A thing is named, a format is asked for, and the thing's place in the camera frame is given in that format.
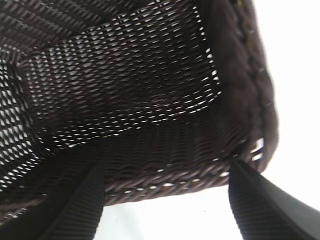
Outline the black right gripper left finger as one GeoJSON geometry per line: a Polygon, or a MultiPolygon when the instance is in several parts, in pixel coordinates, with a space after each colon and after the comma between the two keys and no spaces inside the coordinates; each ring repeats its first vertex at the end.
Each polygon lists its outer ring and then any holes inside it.
{"type": "Polygon", "coordinates": [[[102,169],[90,164],[63,190],[0,227],[2,240],[92,240],[105,204],[102,169]]]}

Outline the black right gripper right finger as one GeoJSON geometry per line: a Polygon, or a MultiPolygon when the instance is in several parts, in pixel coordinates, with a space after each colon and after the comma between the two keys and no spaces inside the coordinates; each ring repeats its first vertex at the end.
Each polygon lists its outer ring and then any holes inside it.
{"type": "Polygon", "coordinates": [[[320,212],[241,160],[232,160],[229,203],[244,240],[318,240],[320,212]]]}

